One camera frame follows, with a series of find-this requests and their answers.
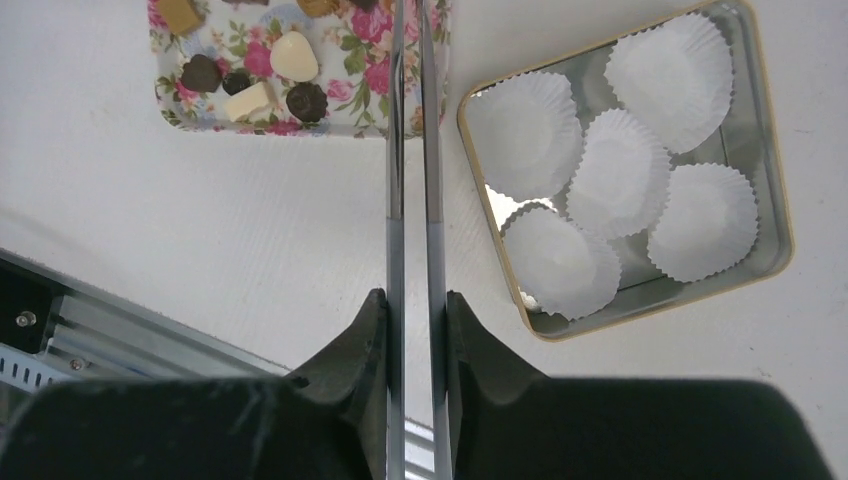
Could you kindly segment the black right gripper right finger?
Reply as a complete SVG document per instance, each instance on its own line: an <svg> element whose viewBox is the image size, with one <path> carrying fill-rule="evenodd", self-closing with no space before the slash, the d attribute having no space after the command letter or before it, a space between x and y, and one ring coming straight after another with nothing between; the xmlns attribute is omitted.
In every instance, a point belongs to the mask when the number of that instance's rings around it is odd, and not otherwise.
<svg viewBox="0 0 848 480"><path fill-rule="evenodd" d="M775 388L715 379L559 378L447 296L451 468L457 479L827 479Z"/></svg>

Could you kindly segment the dark square chocolate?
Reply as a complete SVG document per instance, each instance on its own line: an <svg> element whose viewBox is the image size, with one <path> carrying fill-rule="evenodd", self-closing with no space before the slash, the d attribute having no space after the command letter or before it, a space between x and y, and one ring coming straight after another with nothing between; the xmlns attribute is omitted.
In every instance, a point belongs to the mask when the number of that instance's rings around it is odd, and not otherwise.
<svg viewBox="0 0 848 480"><path fill-rule="evenodd" d="M376 8L379 1L378 0L350 0L350 3L352 3L356 8L358 8L359 10L361 10L365 13L371 13Z"/></svg>

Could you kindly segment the dark fluted round chocolate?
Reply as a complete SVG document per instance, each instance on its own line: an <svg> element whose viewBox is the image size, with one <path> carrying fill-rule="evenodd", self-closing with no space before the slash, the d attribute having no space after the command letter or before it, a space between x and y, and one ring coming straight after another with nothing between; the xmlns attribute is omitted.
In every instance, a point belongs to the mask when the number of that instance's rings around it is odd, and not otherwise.
<svg viewBox="0 0 848 480"><path fill-rule="evenodd" d="M327 115L327 94L314 83L296 84L287 92L285 103L289 112L303 123L318 123Z"/></svg>

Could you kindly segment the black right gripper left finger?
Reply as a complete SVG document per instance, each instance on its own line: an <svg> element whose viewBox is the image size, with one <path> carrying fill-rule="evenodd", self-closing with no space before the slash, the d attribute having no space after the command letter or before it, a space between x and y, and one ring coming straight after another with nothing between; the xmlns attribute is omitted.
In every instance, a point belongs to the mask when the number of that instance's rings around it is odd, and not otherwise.
<svg viewBox="0 0 848 480"><path fill-rule="evenodd" d="M58 383L17 414L5 479L382 479L385 292L284 376Z"/></svg>

